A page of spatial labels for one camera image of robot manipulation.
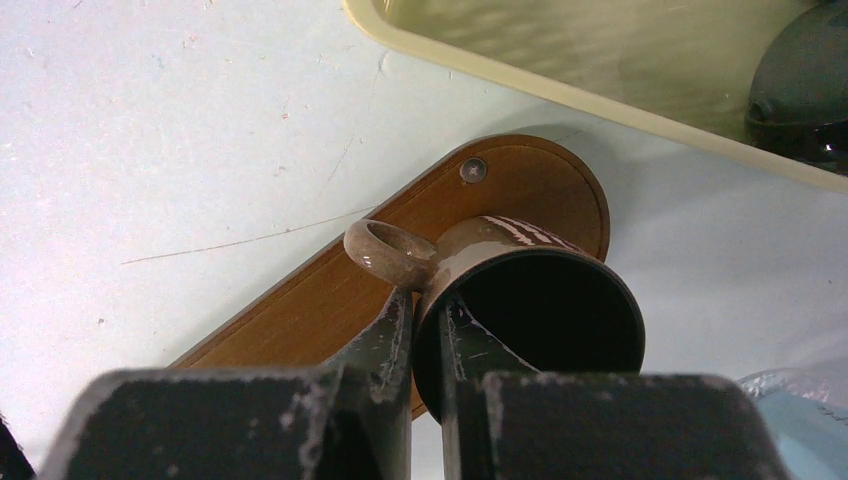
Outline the light blue mug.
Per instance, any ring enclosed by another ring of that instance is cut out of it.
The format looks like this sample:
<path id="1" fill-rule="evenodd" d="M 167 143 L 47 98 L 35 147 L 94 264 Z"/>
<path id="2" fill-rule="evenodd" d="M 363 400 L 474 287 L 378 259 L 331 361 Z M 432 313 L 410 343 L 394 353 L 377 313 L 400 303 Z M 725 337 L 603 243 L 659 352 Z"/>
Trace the light blue mug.
<path id="1" fill-rule="evenodd" d="M 847 477 L 847 372 L 770 369 L 739 380 L 793 479 Z"/>

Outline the dark green mug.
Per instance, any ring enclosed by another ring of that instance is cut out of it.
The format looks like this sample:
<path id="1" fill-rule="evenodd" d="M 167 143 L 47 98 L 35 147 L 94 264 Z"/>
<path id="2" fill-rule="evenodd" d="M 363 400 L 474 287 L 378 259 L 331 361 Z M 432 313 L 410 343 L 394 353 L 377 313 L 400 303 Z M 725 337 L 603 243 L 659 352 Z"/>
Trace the dark green mug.
<path id="1" fill-rule="evenodd" d="M 820 1 L 771 42 L 744 116 L 750 144 L 847 174 L 847 3 Z"/>

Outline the cream plastic basket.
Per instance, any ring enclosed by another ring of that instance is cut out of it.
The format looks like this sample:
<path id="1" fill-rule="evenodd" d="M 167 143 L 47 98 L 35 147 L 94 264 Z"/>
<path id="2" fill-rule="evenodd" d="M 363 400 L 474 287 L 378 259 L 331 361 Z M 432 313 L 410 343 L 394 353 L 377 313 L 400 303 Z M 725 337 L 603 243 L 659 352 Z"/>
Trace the cream plastic basket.
<path id="1" fill-rule="evenodd" d="M 348 1 L 403 53 L 834 192 L 847 179 L 751 146 L 770 42 L 809 1 Z"/>

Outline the brown mug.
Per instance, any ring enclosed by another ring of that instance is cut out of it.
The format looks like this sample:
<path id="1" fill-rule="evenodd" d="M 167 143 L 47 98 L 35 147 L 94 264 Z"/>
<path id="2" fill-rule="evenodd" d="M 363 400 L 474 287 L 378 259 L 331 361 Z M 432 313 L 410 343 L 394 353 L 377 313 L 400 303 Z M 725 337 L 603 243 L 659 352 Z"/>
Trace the brown mug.
<path id="1" fill-rule="evenodd" d="M 636 373 L 645 356 L 638 303 L 610 267 L 528 222 L 498 215 L 463 220 L 437 241 L 377 220 L 345 233 L 349 258 L 419 296 L 413 374 L 430 414 L 442 415 L 439 317 L 458 298 L 484 337 L 538 371 Z"/>

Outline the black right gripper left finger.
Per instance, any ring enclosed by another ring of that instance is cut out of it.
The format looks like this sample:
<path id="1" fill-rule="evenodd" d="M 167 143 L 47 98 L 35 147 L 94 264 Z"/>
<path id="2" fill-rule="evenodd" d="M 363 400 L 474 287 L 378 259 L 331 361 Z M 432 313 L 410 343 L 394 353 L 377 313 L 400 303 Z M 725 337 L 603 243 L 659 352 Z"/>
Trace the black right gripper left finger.
<path id="1" fill-rule="evenodd" d="M 413 297 L 308 367 L 117 370 L 76 400 L 43 479 L 407 479 Z"/>

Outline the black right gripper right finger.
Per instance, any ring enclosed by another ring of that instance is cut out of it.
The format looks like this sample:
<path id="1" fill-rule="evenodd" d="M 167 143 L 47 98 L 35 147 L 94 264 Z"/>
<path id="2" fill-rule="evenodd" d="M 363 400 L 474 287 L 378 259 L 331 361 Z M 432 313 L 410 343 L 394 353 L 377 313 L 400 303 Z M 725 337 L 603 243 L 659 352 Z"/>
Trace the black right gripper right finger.
<path id="1" fill-rule="evenodd" d="M 764 420 L 712 375 L 527 369 L 451 296 L 438 314 L 449 479 L 785 479 Z"/>

